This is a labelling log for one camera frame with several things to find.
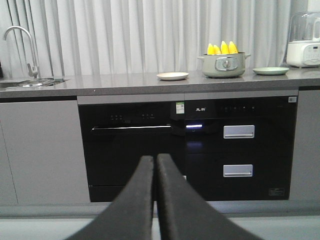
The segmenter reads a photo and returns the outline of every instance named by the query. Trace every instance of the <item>white appliance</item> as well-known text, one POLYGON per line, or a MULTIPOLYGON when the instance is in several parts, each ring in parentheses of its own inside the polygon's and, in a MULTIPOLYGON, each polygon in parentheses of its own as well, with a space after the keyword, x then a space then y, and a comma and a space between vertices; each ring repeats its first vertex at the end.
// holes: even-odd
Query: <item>white appliance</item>
POLYGON ((320 66, 320 11, 292 16, 286 63, 300 68, 320 66))

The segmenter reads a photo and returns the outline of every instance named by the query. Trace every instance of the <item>logo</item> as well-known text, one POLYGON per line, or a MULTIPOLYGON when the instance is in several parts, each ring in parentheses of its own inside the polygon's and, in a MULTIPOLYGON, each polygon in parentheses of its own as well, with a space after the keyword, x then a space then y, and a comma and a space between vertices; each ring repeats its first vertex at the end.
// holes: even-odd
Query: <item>logo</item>
POLYGON ((196 112, 205 112, 206 110, 207 110, 206 107, 197 107, 197 108, 195 109, 196 112))

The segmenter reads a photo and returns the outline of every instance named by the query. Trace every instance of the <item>white plate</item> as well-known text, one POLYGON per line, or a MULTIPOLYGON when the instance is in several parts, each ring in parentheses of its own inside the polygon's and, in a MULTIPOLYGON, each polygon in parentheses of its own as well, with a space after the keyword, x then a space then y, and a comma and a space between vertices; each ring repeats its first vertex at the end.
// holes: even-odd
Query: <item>white plate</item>
POLYGON ((156 76, 160 78, 161 80, 166 80, 166 81, 175 81, 175 80, 182 80, 185 79, 189 73, 187 72, 164 72, 164 73, 159 73, 156 76))
POLYGON ((269 66, 269 67, 256 67, 252 70, 259 75, 283 75, 289 71, 289 68, 269 66))

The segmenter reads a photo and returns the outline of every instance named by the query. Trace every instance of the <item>floor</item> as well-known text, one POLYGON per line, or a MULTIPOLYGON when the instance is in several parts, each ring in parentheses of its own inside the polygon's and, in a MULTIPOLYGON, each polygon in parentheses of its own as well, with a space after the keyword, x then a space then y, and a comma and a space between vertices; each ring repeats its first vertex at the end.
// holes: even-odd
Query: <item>floor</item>
MULTIPOLYGON (((320 216, 233 217, 233 222, 265 240, 320 240, 320 216)), ((91 218, 2 218, 1 240, 63 240, 91 218)), ((158 219, 152 239, 160 240, 158 219)))

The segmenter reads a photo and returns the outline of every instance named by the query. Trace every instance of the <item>green plate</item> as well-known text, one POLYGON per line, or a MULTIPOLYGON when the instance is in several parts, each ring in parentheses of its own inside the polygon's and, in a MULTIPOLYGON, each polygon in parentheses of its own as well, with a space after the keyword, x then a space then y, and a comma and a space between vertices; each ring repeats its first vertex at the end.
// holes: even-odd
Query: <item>green plate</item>
POLYGON ((252 70, 259 75, 283 75, 289 71, 289 68, 268 66, 268 67, 256 67, 252 70))

